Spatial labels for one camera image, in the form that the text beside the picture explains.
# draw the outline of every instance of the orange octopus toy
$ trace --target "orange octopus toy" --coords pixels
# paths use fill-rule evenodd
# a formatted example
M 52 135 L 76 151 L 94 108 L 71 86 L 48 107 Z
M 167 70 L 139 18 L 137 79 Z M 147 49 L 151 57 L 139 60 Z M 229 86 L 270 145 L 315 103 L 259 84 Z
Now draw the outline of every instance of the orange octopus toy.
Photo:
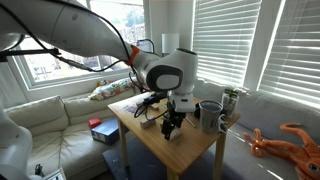
M 259 129 L 255 129 L 256 139 L 252 139 L 247 133 L 244 137 L 252 143 L 251 153 L 257 157 L 262 157 L 262 150 L 268 153 L 294 161 L 300 180 L 320 180 L 320 147 L 303 130 L 288 126 L 298 126 L 300 123 L 285 123 L 280 126 L 281 130 L 298 134 L 304 143 L 304 147 L 296 146 L 292 143 L 280 140 L 266 140 L 261 138 Z

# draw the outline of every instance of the throw pillow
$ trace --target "throw pillow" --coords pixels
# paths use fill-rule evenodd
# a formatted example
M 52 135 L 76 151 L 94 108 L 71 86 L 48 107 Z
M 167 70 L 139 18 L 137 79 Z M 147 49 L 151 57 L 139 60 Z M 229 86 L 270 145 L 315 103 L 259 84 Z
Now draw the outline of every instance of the throw pillow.
M 97 87 L 89 96 L 89 99 L 99 101 L 104 100 L 108 97 L 115 96 L 117 94 L 120 94 L 121 92 L 127 91 L 133 87 L 134 83 L 130 80 L 130 78 L 120 79 L 110 84 Z

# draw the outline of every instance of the gray mug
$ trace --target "gray mug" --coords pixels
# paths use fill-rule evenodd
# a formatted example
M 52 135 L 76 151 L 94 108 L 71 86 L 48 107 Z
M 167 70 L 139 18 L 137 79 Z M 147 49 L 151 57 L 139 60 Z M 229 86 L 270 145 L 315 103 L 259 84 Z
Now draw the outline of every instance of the gray mug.
M 221 118 L 224 114 L 221 114 L 223 106 L 215 101 L 201 101 L 200 107 L 200 128 L 206 133 L 226 133 L 228 127 Z

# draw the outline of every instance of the window blind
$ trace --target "window blind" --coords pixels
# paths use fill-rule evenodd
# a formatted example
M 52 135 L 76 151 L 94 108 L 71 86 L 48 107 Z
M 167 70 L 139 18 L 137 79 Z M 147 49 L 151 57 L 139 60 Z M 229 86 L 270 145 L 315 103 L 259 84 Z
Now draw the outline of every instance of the window blind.
M 319 107 L 320 1 L 286 1 L 259 90 Z
M 198 54 L 198 77 L 243 85 L 260 4 L 196 1 L 192 49 Z

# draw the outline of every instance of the cardboard box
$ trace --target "cardboard box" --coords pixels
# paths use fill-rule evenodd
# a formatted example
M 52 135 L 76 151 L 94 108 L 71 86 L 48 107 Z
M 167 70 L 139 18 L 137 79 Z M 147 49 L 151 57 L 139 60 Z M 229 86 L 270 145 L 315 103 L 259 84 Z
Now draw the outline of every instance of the cardboard box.
M 103 142 L 107 145 L 112 145 L 119 140 L 118 120 L 112 118 L 99 126 L 91 129 L 92 138 Z

